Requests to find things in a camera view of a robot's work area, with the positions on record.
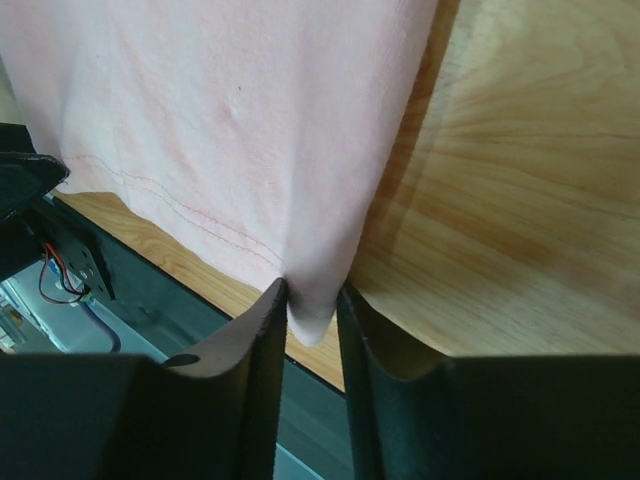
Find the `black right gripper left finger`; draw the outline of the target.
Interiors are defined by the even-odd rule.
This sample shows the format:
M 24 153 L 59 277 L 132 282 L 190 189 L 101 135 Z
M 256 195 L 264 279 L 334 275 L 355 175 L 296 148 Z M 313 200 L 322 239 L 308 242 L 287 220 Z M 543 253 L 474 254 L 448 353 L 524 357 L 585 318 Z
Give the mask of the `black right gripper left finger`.
M 131 354 L 1 359 L 5 479 L 269 479 L 287 285 L 157 363 Z

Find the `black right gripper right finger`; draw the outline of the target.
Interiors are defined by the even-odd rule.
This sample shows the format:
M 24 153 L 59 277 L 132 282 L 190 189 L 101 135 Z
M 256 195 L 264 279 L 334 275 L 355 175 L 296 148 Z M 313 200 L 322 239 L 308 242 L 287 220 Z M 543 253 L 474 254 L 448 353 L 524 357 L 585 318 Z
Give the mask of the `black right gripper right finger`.
M 635 479 L 635 355 L 449 357 L 337 300 L 359 479 Z

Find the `pink t shirt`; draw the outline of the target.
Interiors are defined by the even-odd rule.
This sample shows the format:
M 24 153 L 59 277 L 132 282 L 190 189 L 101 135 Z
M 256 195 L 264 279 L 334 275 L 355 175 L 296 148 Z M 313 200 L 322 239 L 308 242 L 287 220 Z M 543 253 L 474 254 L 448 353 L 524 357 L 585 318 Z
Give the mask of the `pink t shirt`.
M 5 1 L 1 60 L 66 194 L 110 192 L 320 343 L 433 1 Z

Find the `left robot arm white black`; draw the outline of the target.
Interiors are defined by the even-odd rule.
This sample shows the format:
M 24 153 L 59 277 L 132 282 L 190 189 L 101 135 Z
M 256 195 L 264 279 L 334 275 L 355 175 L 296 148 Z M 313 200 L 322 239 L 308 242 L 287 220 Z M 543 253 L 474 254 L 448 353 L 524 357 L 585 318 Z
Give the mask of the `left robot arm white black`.
M 46 255 L 76 275 L 80 292 L 115 298 L 99 242 L 70 208 L 48 194 L 69 176 L 64 164 L 35 152 L 25 126 L 1 125 L 1 279 Z

